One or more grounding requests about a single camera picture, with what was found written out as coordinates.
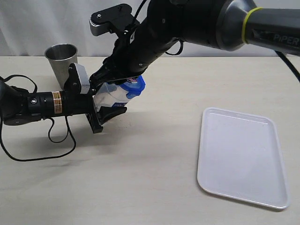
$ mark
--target white curtain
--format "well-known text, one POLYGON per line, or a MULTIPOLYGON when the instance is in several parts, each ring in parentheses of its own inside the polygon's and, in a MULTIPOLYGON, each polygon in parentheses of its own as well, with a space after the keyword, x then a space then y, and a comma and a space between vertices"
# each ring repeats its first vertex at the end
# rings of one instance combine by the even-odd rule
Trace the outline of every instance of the white curtain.
MULTIPOLYGON (((116 36, 94 37, 90 32, 92 13, 121 3, 132 6, 133 14, 142 0, 0 0, 0 56, 44 55, 46 48, 71 43, 81 56, 108 56, 116 36)), ((299 0, 256 0, 269 8, 300 8, 299 0)), ((142 21, 147 5, 138 19, 142 21)), ((271 50, 245 46, 236 52, 223 52, 186 44, 181 56, 259 56, 273 55, 271 50)))

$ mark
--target white tray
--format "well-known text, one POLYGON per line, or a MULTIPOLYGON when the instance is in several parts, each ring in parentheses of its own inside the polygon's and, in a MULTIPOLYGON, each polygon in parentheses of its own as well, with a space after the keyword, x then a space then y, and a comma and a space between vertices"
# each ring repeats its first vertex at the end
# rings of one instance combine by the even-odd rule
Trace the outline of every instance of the white tray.
POLYGON ((197 179, 212 194, 280 210, 289 205, 277 131, 265 117, 206 109, 197 179))

